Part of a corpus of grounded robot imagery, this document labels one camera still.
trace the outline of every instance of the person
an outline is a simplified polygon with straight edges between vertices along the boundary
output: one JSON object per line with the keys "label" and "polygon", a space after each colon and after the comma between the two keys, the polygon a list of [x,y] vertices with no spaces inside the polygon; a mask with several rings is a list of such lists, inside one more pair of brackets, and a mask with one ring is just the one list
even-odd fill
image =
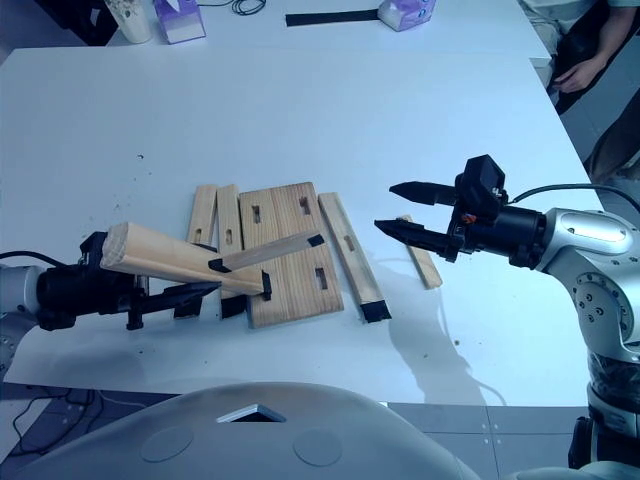
{"label": "person", "polygon": [[[640,89],[618,119],[602,134],[585,168],[593,183],[619,188],[640,199]],[[609,212],[626,218],[640,228],[640,213],[621,197],[598,192]]]}
{"label": "person", "polygon": [[602,134],[585,168],[593,183],[604,183],[618,175],[640,179],[640,89],[631,98],[618,119]]}
{"label": "person", "polygon": [[[518,0],[552,57],[549,65],[536,69],[545,88],[552,81],[553,58],[558,53],[558,43],[596,1],[598,0]],[[610,6],[609,18],[600,30],[596,54],[553,79],[552,86],[556,90],[571,93],[588,87],[624,42],[637,7],[640,7],[640,0],[607,1]]]}

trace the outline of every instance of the person's arm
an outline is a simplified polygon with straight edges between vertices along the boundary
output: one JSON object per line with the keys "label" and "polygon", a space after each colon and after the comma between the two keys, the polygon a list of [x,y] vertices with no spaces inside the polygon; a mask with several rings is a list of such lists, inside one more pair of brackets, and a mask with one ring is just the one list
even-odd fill
{"label": "person's arm", "polygon": [[556,78],[554,87],[563,93],[577,92],[588,87],[624,42],[633,24],[636,9],[636,7],[612,7],[609,18],[600,29],[596,54]]}

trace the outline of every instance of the white cable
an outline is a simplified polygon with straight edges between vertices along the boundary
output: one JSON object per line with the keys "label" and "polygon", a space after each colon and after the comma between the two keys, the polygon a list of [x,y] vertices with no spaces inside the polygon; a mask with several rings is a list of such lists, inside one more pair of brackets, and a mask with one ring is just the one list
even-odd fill
{"label": "white cable", "polygon": [[102,399],[107,401],[107,402],[116,403],[118,405],[128,405],[130,407],[147,408],[147,406],[148,406],[148,405],[145,405],[144,403],[123,402],[121,400],[114,400],[113,398],[109,398],[109,397],[105,396],[105,394],[102,393],[102,391],[100,391],[100,390],[96,390],[96,391],[98,392],[98,395],[100,395],[102,397]]}

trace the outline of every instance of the wooden board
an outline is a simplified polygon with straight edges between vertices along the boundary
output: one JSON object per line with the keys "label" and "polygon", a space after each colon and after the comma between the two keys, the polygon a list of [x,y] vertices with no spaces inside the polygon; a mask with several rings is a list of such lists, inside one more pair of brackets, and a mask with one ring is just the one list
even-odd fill
{"label": "wooden board", "polygon": [[215,185],[200,185],[196,188],[187,242],[211,245],[217,188]]}
{"label": "wooden board", "polygon": [[[403,220],[407,220],[408,222],[412,222],[410,215],[403,215],[399,218]],[[442,285],[442,278],[440,277],[440,273],[436,269],[433,260],[431,260],[431,255],[427,250],[423,250],[422,248],[415,248],[407,246],[409,250],[409,255],[413,259],[413,263],[416,265],[418,269],[418,273],[420,274],[420,278],[422,279],[422,283],[430,290],[432,288],[438,288]]]}
{"label": "wooden board", "polygon": [[[241,252],[243,247],[240,225],[240,204],[238,187],[227,185],[218,189],[218,252],[221,255]],[[235,297],[228,290],[220,292],[221,300]]]}
{"label": "wooden board", "polygon": [[227,289],[245,295],[263,292],[260,269],[219,273],[209,268],[208,262],[216,258],[220,255],[202,247],[133,223],[121,223],[109,228],[100,268],[180,283],[222,282]]}
{"label": "wooden board", "polygon": [[[311,183],[240,194],[245,248],[312,229],[323,231]],[[254,327],[264,327],[342,310],[342,296],[326,244],[270,260],[260,266],[269,273],[271,300],[252,297]]]}
{"label": "wooden board", "polygon": [[[191,220],[187,231],[187,242],[211,245],[213,222],[216,210],[215,185],[199,185],[193,198]],[[202,298],[196,298],[186,305],[173,310],[173,318],[190,318],[200,315]]]}
{"label": "wooden board", "polygon": [[375,322],[391,318],[378,282],[373,276],[373,271],[338,194],[321,193],[318,195],[318,201],[365,320]]}

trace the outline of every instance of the black tape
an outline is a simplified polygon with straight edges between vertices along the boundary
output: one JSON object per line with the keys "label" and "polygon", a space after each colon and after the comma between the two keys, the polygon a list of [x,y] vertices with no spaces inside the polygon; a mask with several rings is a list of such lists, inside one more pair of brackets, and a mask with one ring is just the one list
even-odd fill
{"label": "black tape", "polygon": [[238,295],[237,297],[223,298],[220,301],[220,312],[222,318],[229,318],[239,315],[247,309],[247,296]]}
{"label": "black tape", "polygon": [[364,303],[360,305],[364,319],[368,322],[379,322],[385,318],[391,318],[387,303],[384,300],[378,302]]}
{"label": "black tape", "polygon": [[210,252],[218,253],[218,249],[216,247],[212,247],[211,245],[205,245],[204,243],[194,243],[196,247],[204,248],[205,250],[209,250]]}
{"label": "black tape", "polygon": [[284,18],[287,22],[287,27],[316,25],[319,23],[368,22],[378,20],[378,9],[333,13],[296,13],[285,15]]}
{"label": "black tape", "polygon": [[202,298],[196,298],[185,305],[174,308],[173,318],[197,317],[200,315],[201,308]]}
{"label": "black tape", "polygon": [[273,293],[273,290],[271,290],[271,277],[269,277],[269,274],[263,270],[262,271],[262,298],[266,302],[268,302],[269,300],[271,300],[272,293]]}
{"label": "black tape", "polygon": [[307,242],[309,242],[309,245],[311,245],[312,247],[317,247],[318,245],[322,245],[324,243],[324,238],[322,238],[322,235],[318,234],[315,237],[309,238]]}
{"label": "black tape", "polygon": [[229,270],[227,267],[225,267],[222,264],[222,259],[221,258],[216,258],[215,260],[209,260],[209,268],[211,270],[215,270],[216,272],[220,272],[220,273],[229,273],[229,272],[231,272],[231,270]]}

